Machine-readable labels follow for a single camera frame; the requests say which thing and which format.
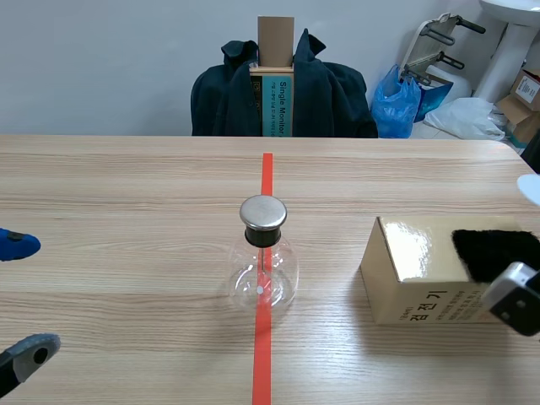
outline blue plastic bag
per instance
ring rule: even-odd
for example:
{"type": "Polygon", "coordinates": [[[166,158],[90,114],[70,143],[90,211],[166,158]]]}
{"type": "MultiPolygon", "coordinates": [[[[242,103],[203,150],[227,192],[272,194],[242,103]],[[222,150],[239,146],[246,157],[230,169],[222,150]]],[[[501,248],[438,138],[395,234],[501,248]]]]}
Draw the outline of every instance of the blue plastic bag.
{"type": "Polygon", "coordinates": [[[379,138],[409,138],[413,132],[414,117],[419,111],[420,87],[414,79],[411,83],[399,83],[399,67],[394,66],[381,80],[371,114],[377,123],[379,138]]]}

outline dark green jacket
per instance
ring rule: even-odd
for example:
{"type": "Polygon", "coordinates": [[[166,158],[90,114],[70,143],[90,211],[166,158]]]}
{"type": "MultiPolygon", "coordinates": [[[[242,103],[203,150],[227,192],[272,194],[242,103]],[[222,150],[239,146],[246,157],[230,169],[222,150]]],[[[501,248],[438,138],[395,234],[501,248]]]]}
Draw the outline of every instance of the dark green jacket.
{"type": "MultiPolygon", "coordinates": [[[[377,138],[356,70],[321,62],[325,45],[304,30],[294,56],[294,137],[377,138]]],[[[261,136],[251,88],[250,64],[257,44],[231,41],[221,48],[224,65],[211,67],[192,91],[193,136],[261,136]]]]}

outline white object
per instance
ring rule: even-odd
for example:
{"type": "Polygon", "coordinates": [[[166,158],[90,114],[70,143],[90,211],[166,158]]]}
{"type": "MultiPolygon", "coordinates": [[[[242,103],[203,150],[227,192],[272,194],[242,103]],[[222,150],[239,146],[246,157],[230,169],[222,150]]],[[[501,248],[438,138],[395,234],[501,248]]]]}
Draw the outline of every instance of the white object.
{"type": "Polygon", "coordinates": [[[475,97],[496,102],[509,92],[527,57],[538,28],[509,24],[475,97]]]}
{"type": "Polygon", "coordinates": [[[516,93],[524,99],[527,103],[531,104],[538,91],[540,90],[540,84],[529,78],[523,76],[519,86],[517,86],[516,93]]]}
{"type": "Polygon", "coordinates": [[[495,107],[488,116],[488,119],[497,126],[501,131],[505,130],[506,125],[508,124],[508,118],[502,113],[495,111],[495,107]]]}
{"type": "Polygon", "coordinates": [[[505,133],[489,120],[492,109],[486,100],[458,99],[429,112],[424,122],[461,139],[500,141],[505,133]]]}
{"type": "Polygon", "coordinates": [[[474,95],[494,103],[510,92],[532,41],[540,30],[540,2],[480,0],[480,4],[487,13],[509,23],[505,37],[474,95]]]}
{"type": "Polygon", "coordinates": [[[454,100],[464,97],[470,97],[473,93],[473,88],[471,87],[471,84],[466,78],[462,78],[461,76],[458,76],[456,74],[448,73],[442,69],[439,69],[435,65],[430,65],[426,69],[426,73],[436,76],[437,78],[443,78],[444,80],[452,82],[454,84],[448,95],[442,101],[441,105],[451,103],[454,100]]]}
{"type": "Polygon", "coordinates": [[[540,28],[538,0],[480,0],[482,8],[507,23],[540,28]]]}
{"type": "Polygon", "coordinates": [[[482,295],[482,302],[491,309],[515,289],[525,289],[536,270],[524,263],[514,262],[493,281],[482,295]]]}
{"type": "Polygon", "coordinates": [[[446,24],[450,18],[452,18],[450,13],[444,13],[438,19],[429,19],[424,21],[418,27],[413,36],[413,40],[411,41],[411,45],[409,45],[407,53],[403,58],[402,64],[399,67],[400,72],[405,70],[406,65],[415,66],[419,62],[426,62],[433,58],[435,59],[434,62],[436,62],[440,52],[446,49],[446,45],[442,42],[438,42],[437,40],[433,40],[428,36],[423,36],[421,33],[426,26],[435,24],[437,28],[439,28],[438,24],[446,24]]]}
{"type": "Polygon", "coordinates": [[[540,175],[523,175],[517,186],[530,202],[540,205],[540,175]]]}

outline black sponge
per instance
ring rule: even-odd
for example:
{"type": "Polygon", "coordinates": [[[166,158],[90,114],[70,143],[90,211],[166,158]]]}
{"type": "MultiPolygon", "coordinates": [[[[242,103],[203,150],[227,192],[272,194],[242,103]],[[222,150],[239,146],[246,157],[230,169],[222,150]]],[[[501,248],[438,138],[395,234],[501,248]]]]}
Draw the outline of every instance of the black sponge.
{"type": "Polygon", "coordinates": [[[492,283],[512,262],[540,270],[540,240],[530,232],[460,229],[452,233],[452,239],[478,283],[492,283]]]}

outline sink pedestal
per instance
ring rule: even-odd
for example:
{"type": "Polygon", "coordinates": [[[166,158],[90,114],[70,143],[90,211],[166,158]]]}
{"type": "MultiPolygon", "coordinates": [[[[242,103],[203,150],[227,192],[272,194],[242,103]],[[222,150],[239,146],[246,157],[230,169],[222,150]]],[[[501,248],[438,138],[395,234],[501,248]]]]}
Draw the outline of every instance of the sink pedestal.
{"type": "Polygon", "coordinates": [[[540,29],[508,24],[505,37],[493,56],[475,97],[496,103],[510,93],[534,37],[540,29]]]}

